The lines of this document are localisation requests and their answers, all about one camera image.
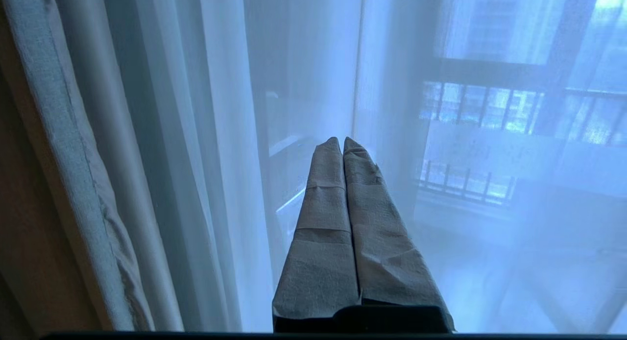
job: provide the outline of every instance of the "white sheer curtain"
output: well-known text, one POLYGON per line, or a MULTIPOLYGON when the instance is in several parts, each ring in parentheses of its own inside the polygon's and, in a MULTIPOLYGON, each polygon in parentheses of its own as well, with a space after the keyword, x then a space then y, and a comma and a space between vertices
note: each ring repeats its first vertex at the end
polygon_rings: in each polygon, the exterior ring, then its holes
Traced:
POLYGON ((185 329, 271 330, 349 135, 457 330, 627 332, 625 1, 103 0, 185 329))

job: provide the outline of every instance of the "sheer curtain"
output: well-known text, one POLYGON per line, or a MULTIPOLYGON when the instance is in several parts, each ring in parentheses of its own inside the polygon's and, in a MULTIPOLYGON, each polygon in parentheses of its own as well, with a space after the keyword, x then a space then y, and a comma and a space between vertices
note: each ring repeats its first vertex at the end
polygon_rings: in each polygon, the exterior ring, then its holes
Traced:
POLYGON ((98 3, 186 330, 271 330, 314 147, 351 136, 457 330, 627 332, 626 0, 98 3))

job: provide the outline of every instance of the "window bar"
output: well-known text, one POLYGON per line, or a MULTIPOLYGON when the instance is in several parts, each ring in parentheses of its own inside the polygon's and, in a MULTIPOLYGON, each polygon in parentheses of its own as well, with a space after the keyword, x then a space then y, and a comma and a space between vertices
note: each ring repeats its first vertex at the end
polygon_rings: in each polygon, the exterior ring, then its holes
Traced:
POLYGON ((442 98, 444 97, 444 85, 446 83, 440 83, 440 88, 439 88, 439 101, 437 102, 437 113, 435 115, 435 120, 439 121, 439 113, 442 110, 442 98))
POLYGON ((429 173, 431 172, 431 160, 427 161, 427 173, 425 174, 425 183, 429 182, 429 173))
POLYGON ((442 184, 443 185, 443 188, 442 188, 443 192, 446 192, 446 185, 448 185, 448 174, 449 174, 450 170, 451 170, 451 164, 446 164, 446 171, 444 172, 444 183, 442 184))
POLYGON ((618 130, 618 126, 621 125, 621 121, 623 120, 623 116, 625 116, 626 110, 627 110, 627 103, 623 103, 623 105, 621 105, 621 109, 618 112, 618 115, 616 115, 616 120, 614 121, 612 125, 612 129, 609 131, 607 142, 605 142, 606 146, 612 145, 612 139, 614 139, 614 135, 616 134, 616 131, 618 130))
POLYGON ((506 193, 506 200, 511 199, 510 195, 511 195, 511 190, 513 190, 513 185, 516 183, 516 178, 515 177, 511 177, 510 178, 510 182, 507 186, 507 193, 506 193))
POLYGON ((488 187, 490 187, 490 180, 492 180, 492 172, 488 172, 488 178, 485 180, 485 188, 483 189, 481 201, 485 201, 485 198, 488 197, 488 187))
POLYGON ((586 127, 588 126, 590 119, 592 118, 592 113, 594 112, 595 106, 596 106, 596 97, 593 97, 592 103, 590 104, 590 106, 588 106, 586 117, 584 118, 584 121, 581 122, 581 129, 579 130, 579 133, 577 134, 578 142, 580 142, 583 139, 584 134, 586 133, 586 127))
POLYGON ((531 107, 529 118, 527 119, 527 125, 525 126, 525 134, 531 134, 531 123, 533 123, 533 117, 535 117, 535 110, 538 108, 539 102, 540 102, 540 93, 536 92, 535 98, 533 99, 533 106, 531 107))
POLYGON ((513 97, 513 89, 510 89, 510 95, 507 97, 506 112, 503 114, 503 121, 501 122, 501 130, 506 128, 507 117, 509 116, 509 108, 511 106, 511 98, 513 97))
POLYGON ((479 114, 479 127, 483 123, 483 118, 485 117, 485 110, 488 108, 488 97, 490 97, 490 87, 485 89, 485 94, 483 95, 483 104, 481 105, 481 114, 479 114))
POLYGON ((461 99, 459 100, 459 109, 457 110, 457 121, 455 124, 459 124, 459 121, 461 121, 461 111, 464 107, 464 102, 466 101, 466 87, 467 85, 464 84, 461 88, 461 99))
POLYGON ((466 169, 466 177, 464 177, 464 187, 461 190, 461 196, 466 197, 466 191, 468 190, 468 181, 470 180, 470 169, 466 169))

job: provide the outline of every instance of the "gray paper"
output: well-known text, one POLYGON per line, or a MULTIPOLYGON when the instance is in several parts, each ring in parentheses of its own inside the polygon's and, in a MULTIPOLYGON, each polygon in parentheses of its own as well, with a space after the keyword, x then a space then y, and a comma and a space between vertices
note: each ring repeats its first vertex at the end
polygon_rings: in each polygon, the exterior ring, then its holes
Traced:
POLYGON ((360 304, 338 139, 316 146, 294 239, 272 301, 275 317, 332 317, 360 304))
POLYGON ((405 306, 439 306, 453 329, 453 319, 408 237, 378 166, 363 146, 348 137, 343 159, 361 297, 405 306))

